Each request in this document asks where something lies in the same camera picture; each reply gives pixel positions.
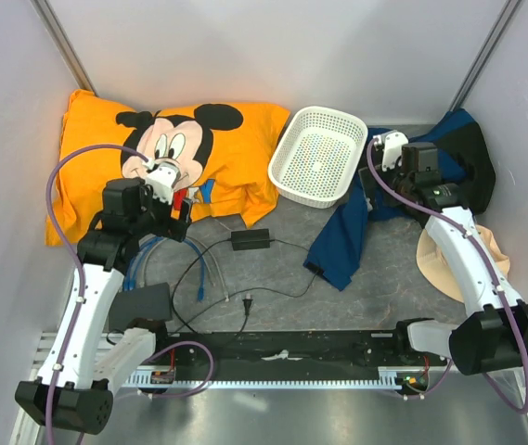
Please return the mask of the black power adapter brick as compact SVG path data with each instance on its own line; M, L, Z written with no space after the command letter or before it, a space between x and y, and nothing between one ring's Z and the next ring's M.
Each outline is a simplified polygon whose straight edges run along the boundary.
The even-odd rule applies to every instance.
M234 251L270 248L272 238L268 229L237 230L230 234Z

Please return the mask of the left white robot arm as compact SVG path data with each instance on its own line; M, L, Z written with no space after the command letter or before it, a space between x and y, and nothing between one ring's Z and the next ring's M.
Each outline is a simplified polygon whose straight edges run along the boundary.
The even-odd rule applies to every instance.
M124 332L102 358L97 348L109 310L139 242L146 235L185 239L192 202L175 192L160 200L144 180L116 179L102 192L102 209L89 224L74 252L71 295L54 344L33 381L21 381L15 400L32 420L96 435L106 426L116 392L144 360L160 364L170 342L144 320Z

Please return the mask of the orange Mickey Mouse pillow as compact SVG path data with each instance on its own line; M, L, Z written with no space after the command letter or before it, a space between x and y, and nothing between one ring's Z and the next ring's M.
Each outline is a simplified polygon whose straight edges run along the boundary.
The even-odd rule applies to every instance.
M271 103L205 103L135 111L77 90L63 118L60 156L85 146L57 175L53 208L65 236L78 242L102 207L106 182L145 178L144 158L175 164L174 192L193 201L191 218L239 215L252 227L277 204L268 164L288 122Z

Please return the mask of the white perforated plastic basket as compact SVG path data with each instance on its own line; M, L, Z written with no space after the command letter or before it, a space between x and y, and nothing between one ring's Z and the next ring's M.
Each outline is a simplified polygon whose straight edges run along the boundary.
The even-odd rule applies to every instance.
M296 203L326 209L342 198L368 137L366 124L333 108L295 113L268 165L278 193Z

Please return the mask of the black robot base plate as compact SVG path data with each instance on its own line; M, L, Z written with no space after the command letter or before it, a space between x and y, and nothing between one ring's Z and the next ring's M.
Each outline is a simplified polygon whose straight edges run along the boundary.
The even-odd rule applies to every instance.
M412 350L398 329L175 333L172 346L148 365L157 383L175 377L214 380L297 380L376 377L379 367L410 367L426 375L445 358Z

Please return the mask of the blue and black garment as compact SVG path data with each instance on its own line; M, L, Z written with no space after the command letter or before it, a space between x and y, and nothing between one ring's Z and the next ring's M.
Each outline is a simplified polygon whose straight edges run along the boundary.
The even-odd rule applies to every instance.
M473 214L485 213L496 184L496 172L490 159L483 132L468 111L447 112L430 131L413 136L410 142L433 143L438 148L439 171L447 183L457 184ZM380 185L374 185L375 205L367 208L368 192L358 175L353 189L316 237L303 266L318 274L338 290L344 290L359 269L371 222L397 217L416 218L415 212L402 205L391 207L390 197Z

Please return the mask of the dark grey network switch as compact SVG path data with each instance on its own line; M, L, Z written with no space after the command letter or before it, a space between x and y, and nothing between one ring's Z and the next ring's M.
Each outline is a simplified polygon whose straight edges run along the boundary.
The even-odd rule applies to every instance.
M173 319L168 283L122 291L115 296L109 308L108 328L125 330L136 318L165 322Z

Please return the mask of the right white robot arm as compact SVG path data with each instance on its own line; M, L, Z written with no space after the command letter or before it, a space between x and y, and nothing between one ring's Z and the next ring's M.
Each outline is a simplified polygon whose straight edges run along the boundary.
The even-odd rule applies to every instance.
M444 259L460 290L466 320L460 325L434 320L406 323L392 341L393 357L409 365L425 352L453 361L463 375L523 367L528 369L528 304L504 277L481 240L462 189L438 170L431 143L393 146L384 134L371 139L365 154L374 183L413 211ZM380 152L382 164L372 164Z

